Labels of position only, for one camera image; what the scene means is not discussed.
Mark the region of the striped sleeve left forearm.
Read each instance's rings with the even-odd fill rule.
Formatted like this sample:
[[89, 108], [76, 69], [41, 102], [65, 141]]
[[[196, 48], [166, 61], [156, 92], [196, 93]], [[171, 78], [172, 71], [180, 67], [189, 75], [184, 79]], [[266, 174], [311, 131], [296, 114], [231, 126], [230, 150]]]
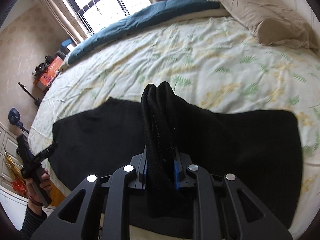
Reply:
[[33, 233], [41, 226], [47, 217], [42, 207], [29, 203], [25, 212], [22, 228], [19, 231], [22, 239], [31, 239]]

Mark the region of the person left hand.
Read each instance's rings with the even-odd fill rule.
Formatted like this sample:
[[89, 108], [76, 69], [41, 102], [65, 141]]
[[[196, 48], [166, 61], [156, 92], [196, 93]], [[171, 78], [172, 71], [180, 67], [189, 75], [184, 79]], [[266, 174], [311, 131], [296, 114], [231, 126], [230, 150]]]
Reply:
[[47, 183], [50, 178], [48, 171], [43, 167], [39, 167], [25, 176], [30, 176], [30, 178], [25, 179], [28, 199], [34, 205], [48, 207], [52, 203], [50, 191], [47, 188], [50, 186]]

